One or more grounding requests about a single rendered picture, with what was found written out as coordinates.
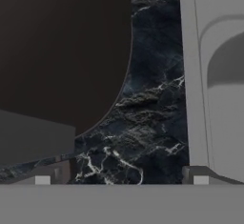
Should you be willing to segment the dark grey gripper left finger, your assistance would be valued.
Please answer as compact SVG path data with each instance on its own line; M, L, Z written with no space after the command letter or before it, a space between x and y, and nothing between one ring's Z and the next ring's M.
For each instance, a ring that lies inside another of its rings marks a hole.
M70 180L70 163L59 162L35 170L13 179L3 180L2 184L66 184Z

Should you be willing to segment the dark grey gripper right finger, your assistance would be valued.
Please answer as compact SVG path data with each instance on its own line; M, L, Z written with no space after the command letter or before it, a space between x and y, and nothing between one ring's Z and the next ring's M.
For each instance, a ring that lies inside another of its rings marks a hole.
M182 174L182 183L188 185L243 185L243 182L219 175L206 166L185 166Z

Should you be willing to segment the dark grey box-shaped block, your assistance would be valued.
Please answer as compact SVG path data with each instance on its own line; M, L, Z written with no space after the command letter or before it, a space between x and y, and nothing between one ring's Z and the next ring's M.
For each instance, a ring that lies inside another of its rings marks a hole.
M75 128L0 110L0 167L72 153Z

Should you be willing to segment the pale grey arched-panel cupboard door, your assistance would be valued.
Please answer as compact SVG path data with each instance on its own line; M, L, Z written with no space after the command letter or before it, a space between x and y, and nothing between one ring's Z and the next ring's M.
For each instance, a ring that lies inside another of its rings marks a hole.
M180 0L190 164L244 183L244 0Z

